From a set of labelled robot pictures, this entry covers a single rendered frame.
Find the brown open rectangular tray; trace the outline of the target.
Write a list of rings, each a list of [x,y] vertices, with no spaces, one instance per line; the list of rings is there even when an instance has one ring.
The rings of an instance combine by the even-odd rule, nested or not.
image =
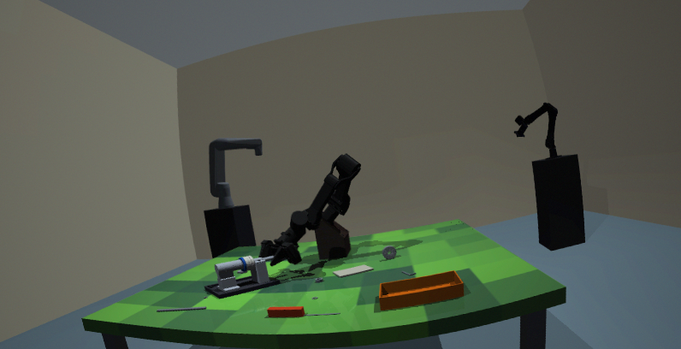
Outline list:
[[[463,283],[454,270],[380,283],[380,309],[385,311],[464,297]]]

